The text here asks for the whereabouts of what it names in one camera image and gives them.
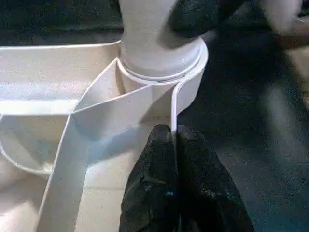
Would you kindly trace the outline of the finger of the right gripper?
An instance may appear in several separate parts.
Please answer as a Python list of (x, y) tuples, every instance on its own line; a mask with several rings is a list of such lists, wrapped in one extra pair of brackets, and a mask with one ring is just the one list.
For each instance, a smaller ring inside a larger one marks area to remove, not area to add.
[(216, 28), (242, 4), (242, 0), (179, 0), (168, 26), (178, 36), (194, 38)]

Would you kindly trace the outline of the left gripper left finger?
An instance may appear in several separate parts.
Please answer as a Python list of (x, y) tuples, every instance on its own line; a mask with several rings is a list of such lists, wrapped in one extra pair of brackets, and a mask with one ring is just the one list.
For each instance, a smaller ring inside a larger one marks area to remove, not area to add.
[(121, 203), (120, 231), (176, 231), (179, 220), (177, 186), (170, 128), (156, 125), (128, 177)]

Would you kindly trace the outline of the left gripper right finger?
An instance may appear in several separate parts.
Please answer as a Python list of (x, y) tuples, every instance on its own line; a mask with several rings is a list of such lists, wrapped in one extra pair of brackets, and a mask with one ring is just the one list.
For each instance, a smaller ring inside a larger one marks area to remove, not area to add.
[(229, 172), (202, 134), (177, 132), (177, 164), (182, 231), (255, 230)]

